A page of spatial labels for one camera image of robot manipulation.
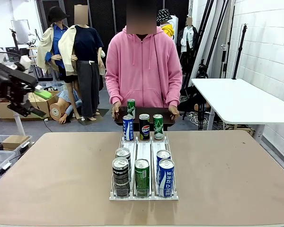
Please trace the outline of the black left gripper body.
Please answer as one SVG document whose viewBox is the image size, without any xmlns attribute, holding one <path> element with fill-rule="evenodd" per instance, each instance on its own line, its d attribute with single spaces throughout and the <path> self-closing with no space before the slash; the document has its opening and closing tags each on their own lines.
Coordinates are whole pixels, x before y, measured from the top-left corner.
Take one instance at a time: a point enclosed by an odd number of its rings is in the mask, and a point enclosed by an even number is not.
<svg viewBox="0 0 284 227">
<path fill-rule="evenodd" d="M 0 63 L 0 98 L 24 103 L 27 94 L 34 92 L 37 84 L 37 79 L 25 73 L 25 67 L 19 62 L 11 66 Z"/>
</svg>

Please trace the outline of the person's right hand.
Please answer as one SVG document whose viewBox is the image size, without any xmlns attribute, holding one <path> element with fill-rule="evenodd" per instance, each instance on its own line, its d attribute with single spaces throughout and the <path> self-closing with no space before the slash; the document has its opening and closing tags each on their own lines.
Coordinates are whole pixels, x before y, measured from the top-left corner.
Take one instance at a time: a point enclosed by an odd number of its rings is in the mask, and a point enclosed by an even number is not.
<svg viewBox="0 0 284 227">
<path fill-rule="evenodd" d="M 121 102 L 117 101 L 112 105 L 112 118 L 118 119 L 119 117 L 119 108 L 121 107 Z"/>
</svg>

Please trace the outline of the person's left hand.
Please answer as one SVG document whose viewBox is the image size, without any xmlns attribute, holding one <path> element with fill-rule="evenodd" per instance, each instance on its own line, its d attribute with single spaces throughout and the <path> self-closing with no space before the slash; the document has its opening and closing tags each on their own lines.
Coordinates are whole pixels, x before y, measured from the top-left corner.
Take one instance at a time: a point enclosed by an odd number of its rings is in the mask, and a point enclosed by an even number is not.
<svg viewBox="0 0 284 227">
<path fill-rule="evenodd" d="M 179 117 L 179 111 L 176 106 L 169 105 L 169 112 L 172 121 L 176 120 Z"/>
</svg>

